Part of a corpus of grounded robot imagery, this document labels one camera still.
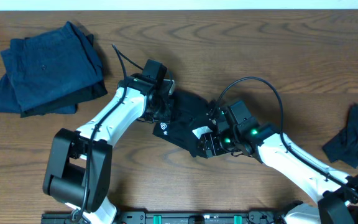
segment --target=stack of folded clothes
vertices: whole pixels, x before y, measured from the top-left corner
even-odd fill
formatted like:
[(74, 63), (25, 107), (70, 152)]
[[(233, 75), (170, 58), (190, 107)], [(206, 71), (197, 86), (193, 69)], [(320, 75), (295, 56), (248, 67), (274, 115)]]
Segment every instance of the stack of folded clothes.
[(107, 93), (103, 66), (85, 36), (71, 22), (37, 37), (12, 39), (1, 52), (0, 112), (27, 117), (73, 114), (76, 104)]

